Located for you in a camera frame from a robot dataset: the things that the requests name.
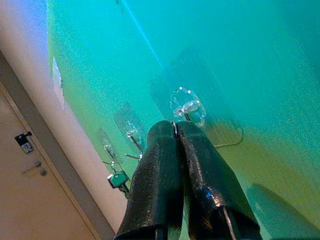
white wall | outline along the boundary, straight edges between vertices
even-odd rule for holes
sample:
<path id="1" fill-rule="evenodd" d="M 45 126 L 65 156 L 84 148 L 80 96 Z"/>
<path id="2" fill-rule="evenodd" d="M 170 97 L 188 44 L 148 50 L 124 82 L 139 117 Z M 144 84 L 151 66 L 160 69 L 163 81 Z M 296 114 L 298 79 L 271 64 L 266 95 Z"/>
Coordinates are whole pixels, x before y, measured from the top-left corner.
<path id="1" fill-rule="evenodd" d="M 108 170 L 68 103 L 54 93 L 47 51 L 46 0 L 0 0 L 0 50 L 116 232 L 127 201 L 107 182 Z"/>

door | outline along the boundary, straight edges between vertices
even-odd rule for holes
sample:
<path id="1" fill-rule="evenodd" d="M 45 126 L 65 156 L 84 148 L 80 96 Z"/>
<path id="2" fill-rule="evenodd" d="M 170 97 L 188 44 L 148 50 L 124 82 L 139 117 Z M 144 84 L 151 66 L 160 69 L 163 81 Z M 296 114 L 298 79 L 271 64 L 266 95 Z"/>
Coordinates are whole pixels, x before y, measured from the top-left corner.
<path id="1" fill-rule="evenodd" d="M 28 154 L 20 148 L 22 133 L 0 92 L 0 240 L 95 239 L 35 144 Z M 36 161 L 41 166 L 22 173 Z"/>

door frame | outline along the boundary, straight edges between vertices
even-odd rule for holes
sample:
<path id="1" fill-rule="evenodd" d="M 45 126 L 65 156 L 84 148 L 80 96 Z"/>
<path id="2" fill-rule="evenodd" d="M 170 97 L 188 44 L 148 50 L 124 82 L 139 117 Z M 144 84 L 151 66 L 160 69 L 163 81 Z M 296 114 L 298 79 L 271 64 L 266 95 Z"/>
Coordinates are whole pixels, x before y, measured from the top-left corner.
<path id="1" fill-rule="evenodd" d="M 31 127 L 28 125 L 26 119 L 24 118 L 24 116 L 20 112 L 19 108 L 17 107 L 16 103 L 14 102 L 14 100 L 12 99 L 9 92 L 7 91 L 7 89 L 5 88 L 5 86 L 3 85 L 3 83 L 1 81 L 0 81 L 0 92 L 3 94 L 5 100 L 9 103 L 10 108 L 12 109 L 12 111 L 14 112 L 16 117 L 18 118 L 18 120 L 21 123 L 22 127 L 24 128 L 25 132 L 29 132 L 29 131 L 33 132 Z M 98 234 L 97 230 L 95 229 L 94 225 L 91 223 L 91 221 L 89 220 L 89 218 L 85 214 L 84 210 L 81 208 L 80 204 L 78 203 L 77 199 L 72 194 L 71 190 L 68 188 L 64 179 L 59 174 L 58 170 L 56 169 L 55 165 L 51 161 L 49 155 L 46 153 L 45 149 L 40 144 L 37 137 L 33 134 L 32 139 L 30 139 L 29 141 L 39 150 L 44 161 L 47 163 L 47 165 L 50 168 L 50 170 L 52 171 L 54 177 L 56 178 L 56 180 L 58 181 L 58 183 L 60 184 L 60 186 L 64 190 L 67 197 L 70 199 L 71 203 L 75 207 L 76 211 L 79 213 L 80 217 L 82 218 L 82 220 L 84 221 L 84 223 L 86 224 L 86 226 L 88 227 L 88 229 L 90 230 L 90 232 L 92 233 L 94 238 L 96 240 L 101 240 L 101 237 Z"/>

door handle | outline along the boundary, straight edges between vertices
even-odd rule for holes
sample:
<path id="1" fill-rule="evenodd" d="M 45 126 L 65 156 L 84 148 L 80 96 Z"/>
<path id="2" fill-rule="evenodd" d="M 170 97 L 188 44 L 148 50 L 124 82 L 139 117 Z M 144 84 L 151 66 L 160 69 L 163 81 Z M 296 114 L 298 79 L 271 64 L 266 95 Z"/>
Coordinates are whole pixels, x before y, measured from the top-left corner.
<path id="1" fill-rule="evenodd" d="M 22 174 L 25 174 L 26 172 L 28 172 L 29 170 L 33 169 L 33 168 L 37 168 L 41 166 L 41 161 L 36 161 L 33 165 L 27 167 L 25 170 L 21 171 Z"/>

wall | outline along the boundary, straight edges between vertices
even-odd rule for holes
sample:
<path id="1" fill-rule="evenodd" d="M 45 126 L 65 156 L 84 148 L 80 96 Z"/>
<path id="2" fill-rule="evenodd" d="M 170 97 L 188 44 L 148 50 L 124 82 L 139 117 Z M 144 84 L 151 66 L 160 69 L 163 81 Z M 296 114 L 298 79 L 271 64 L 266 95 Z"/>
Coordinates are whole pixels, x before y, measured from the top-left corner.
<path id="1" fill-rule="evenodd" d="M 68 103 L 65 101 L 61 107 L 53 90 L 48 66 L 45 0 L 0 2 L 0 50 L 101 212 L 117 231 L 127 201 L 122 193 L 109 186 L 107 176 L 110 173 L 101 163 Z M 23 105 L 18 93 L 12 97 L 17 104 L 20 102 Z M 31 127 L 37 125 L 36 122 L 33 126 L 31 122 L 29 124 Z M 54 163 L 70 184 L 70 167 L 65 165 L 65 161 Z"/>

